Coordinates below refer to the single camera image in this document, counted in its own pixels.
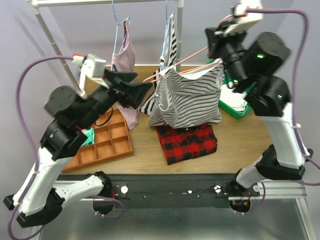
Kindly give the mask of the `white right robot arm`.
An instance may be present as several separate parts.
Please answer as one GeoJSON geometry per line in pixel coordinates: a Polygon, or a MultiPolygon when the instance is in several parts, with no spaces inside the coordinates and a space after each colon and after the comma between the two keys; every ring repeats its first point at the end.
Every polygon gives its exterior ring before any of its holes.
{"type": "Polygon", "coordinates": [[[295,135],[293,97],[288,84],[275,71],[286,61],[290,49],[275,33],[262,32],[252,45],[242,45],[245,31],[225,35],[225,27],[208,27],[208,57],[221,59],[233,81],[234,93],[245,93],[245,101],[264,122],[272,144],[249,166],[240,169],[226,184],[229,194],[241,196],[256,183],[269,180],[299,181],[305,162],[313,154],[295,135]]]}

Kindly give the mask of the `pink wire hanger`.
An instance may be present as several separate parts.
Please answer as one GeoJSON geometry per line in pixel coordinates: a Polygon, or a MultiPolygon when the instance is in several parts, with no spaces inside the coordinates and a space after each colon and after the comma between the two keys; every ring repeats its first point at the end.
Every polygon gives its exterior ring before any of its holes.
{"type": "MultiPolygon", "coordinates": [[[[225,16],[225,17],[220,21],[220,23],[219,23],[219,25],[218,25],[218,28],[221,26],[221,24],[222,24],[224,21],[226,21],[227,19],[232,18],[232,17],[233,17],[232,14],[229,14],[229,15],[225,16]]],[[[172,65],[171,67],[176,67],[176,66],[180,65],[181,63],[183,63],[183,62],[189,60],[190,58],[192,58],[192,57],[200,54],[201,52],[203,52],[204,50],[207,50],[208,48],[209,48],[209,47],[206,46],[206,47],[200,49],[199,51],[197,51],[197,52],[189,55],[188,57],[186,57],[186,58],[184,58],[184,59],[176,62],[176,63],[175,63],[174,65],[172,65]]],[[[153,77],[156,77],[156,76],[159,75],[159,74],[160,74],[160,73],[157,73],[157,74],[154,74],[154,75],[152,75],[152,76],[150,76],[150,77],[148,77],[148,78],[145,78],[142,82],[146,82],[146,81],[148,81],[148,80],[151,80],[151,79],[153,79],[153,77]]]]}

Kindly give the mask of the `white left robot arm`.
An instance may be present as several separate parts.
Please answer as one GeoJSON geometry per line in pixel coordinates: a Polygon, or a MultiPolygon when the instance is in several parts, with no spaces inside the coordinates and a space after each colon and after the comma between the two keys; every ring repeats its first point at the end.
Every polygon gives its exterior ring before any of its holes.
{"type": "Polygon", "coordinates": [[[137,108],[141,105],[151,82],[136,83],[135,72],[106,70],[103,82],[87,98],[81,98],[71,87],[63,85],[49,96],[45,110],[53,117],[37,151],[37,162],[28,178],[32,185],[24,183],[22,188],[4,198],[9,210],[17,210],[17,222],[22,228],[44,226],[52,222],[68,204],[83,198],[110,197],[111,179],[102,171],[66,187],[54,187],[64,167],[77,154],[87,137],[84,129],[91,127],[115,103],[137,108]]]}

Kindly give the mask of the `thin striped tank top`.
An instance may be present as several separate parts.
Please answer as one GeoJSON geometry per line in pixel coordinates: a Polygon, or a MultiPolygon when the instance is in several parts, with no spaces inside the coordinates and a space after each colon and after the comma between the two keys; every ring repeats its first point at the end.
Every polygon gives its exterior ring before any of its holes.
{"type": "Polygon", "coordinates": [[[219,100],[224,79],[221,59],[185,73],[178,73],[174,67],[162,70],[148,125],[169,125],[179,129],[219,123],[222,120],[219,100]]]}

